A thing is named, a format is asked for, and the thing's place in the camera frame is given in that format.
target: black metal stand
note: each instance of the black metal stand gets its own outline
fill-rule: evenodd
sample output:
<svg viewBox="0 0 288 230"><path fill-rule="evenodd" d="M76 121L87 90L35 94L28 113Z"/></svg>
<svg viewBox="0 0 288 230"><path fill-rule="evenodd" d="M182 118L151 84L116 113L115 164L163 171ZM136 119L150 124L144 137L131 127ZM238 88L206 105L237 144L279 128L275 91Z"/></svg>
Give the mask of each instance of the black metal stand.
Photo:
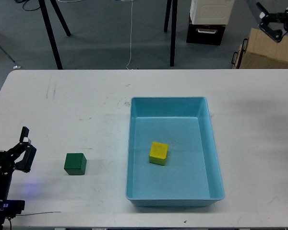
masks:
<svg viewBox="0 0 288 230"><path fill-rule="evenodd" d="M48 37L49 37L49 41L50 41L50 45L51 45L51 48L52 48L52 52L53 52L53 56L54 56L54 59L56 61L56 64L57 64L57 67L58 69L63 69L63 66L62 66L62 63L61 63L61 59L60 59L60 55L59 55L59 51L58 51L58 48L57 48L57 44L56 44L56 40L54 38L54 35L53 35L53 31L52 31L52 27L51 27L51 24L50 24L50 19L49 19L49 15L48 15L48 12L47 12L47 8L46 8L46 4L45 4L45 0L38 0L39 2L39 6L40 6L40 9L42 11L42 15L43 15L43 18L44 18L44 22L45 22L45 26L46 26L46 30L47 30L47 33L48 33ZM56 2L56 0L50 0L63 28L64 28L64 31L66 33L67 36L70 36L71 35L71 32L69 31L68 27L67 27L67 24L63 18L63 15L59 9L59 6Z"/></svg>
<svg viewBox="0 0 288 230"><path fill-rule="evenodd" d="M171 67L175 64L175 42L176 42L176 22L177 22L177 5L178 0L168 0L167 2L167 9L165 13L165 21L164 21L164 32L168 31L168 21L169 21L169 14L171 11L172 5L172 31L171 31L171 50L170 50L170 57L169 57L169 65Z"/></svg>

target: black wire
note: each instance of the black wire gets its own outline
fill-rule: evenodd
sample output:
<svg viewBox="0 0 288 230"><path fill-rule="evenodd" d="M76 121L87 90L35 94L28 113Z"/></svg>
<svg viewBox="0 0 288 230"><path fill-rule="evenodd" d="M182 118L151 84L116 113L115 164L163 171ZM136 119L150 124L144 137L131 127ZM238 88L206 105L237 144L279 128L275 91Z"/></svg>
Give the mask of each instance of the black wire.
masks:
<svg viewBox="0 0 288 230"><path fill-rule="evenodd" d="M40 7L33 9L33 10L26 10L24 6L29 2L29 0L14 0L16 3L23 3L23 9L25 11L37 11Z"/></svg>
<svg viewBox="0 0 288 230"><path fill-rule="evenodd" d="M8 218L6 218L6 219L8 219L8 220L9 220L9 222L10 222L10 230L12 230L12 222L11 222L11 218L10 218L10 217L8 217Z"/></svg>
<svg viewBox="0 0 288 230"><path fill-rule="evenodd" d="M31 213L31 214L21 214L17 216L31 216L31 215L45 214L45 213L56 213L56 212L38 212L38 213Z"/></svg>

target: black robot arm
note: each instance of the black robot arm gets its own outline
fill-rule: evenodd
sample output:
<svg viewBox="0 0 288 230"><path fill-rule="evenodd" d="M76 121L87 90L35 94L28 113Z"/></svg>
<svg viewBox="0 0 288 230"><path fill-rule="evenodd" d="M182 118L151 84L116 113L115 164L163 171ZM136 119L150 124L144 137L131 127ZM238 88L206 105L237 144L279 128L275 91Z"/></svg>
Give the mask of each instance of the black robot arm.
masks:
<svg viewBox="0 0 288 230"><path fill-rule="evenodd" d="M29 129L23 127L19 143L8 151L0 151L0 230L6 218L14 218L24 209L23 200L7 200L7 196L14 170L26 173L31 170L36 148L31 145L28 134ZM22 153L23 158L15 163Z"/></svg>
<svg viewBox="0 0 288 230"><path fill-rule="evenodd" d="M259 2L256 5L262 12L259 28L275 42L281 42L285 34L288 33L288 7L284 13L269 13ZM284 29L273 30L269 23L282 23Z"/></svg>

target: white container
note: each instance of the white container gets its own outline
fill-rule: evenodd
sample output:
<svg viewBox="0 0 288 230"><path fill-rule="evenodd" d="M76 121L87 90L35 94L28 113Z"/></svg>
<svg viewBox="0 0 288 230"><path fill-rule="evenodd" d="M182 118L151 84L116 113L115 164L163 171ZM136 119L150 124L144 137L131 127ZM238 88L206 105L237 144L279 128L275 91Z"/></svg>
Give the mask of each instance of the white container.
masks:
<svg viewBox="0 0 288 230"><path fill-rule="evenodd" d="M192 0L192 24L227 25L234 2L235 0Z"/></svg>

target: black drawer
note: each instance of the black drawer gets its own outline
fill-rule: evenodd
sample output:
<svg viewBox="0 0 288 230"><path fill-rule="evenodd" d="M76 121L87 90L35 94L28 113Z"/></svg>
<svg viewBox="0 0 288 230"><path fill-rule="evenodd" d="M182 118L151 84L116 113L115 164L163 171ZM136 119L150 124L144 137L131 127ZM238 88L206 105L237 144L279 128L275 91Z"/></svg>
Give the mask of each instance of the black drawer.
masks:
<svg viewBox="0 0 288 230"><path fill-rule="evenodd" d="M193 25L189 23L187 43L221 45L225 25Z"/></svg>

